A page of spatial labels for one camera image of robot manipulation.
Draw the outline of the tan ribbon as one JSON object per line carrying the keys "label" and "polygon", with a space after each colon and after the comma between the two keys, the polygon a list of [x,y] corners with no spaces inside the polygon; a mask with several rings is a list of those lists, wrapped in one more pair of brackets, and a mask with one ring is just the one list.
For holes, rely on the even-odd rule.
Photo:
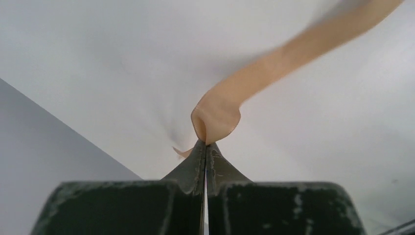
{"label": "tan ribbon", "polygon": [[206,145],[226,138],[239,124],[240,107],[245,101],[300,67],[371,30],[400,4],[399,0],[369,0],[306,29],[218,82],[191,112],[196,136]]}

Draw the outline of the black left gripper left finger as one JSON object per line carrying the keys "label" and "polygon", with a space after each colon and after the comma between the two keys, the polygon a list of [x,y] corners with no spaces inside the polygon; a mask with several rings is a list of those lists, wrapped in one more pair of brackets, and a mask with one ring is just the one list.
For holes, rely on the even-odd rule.
{"label": "black left gripper left finger", "polygon": [[185,194],[200,194],[204,189],[206,144],[198,140],[189,156],[161,180],[174,181]]}

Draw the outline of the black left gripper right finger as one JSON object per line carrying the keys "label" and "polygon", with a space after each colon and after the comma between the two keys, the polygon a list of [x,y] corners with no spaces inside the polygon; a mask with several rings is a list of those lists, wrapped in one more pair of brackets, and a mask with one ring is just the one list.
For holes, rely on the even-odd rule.
{"label": "black left gripper right finger", "polygon": [[206,147],[206,184],[207,195],[219,194],[221,185],[234,182],[251,183],[248,177],[234,167],[221,153],[218,145],[212,143]]}

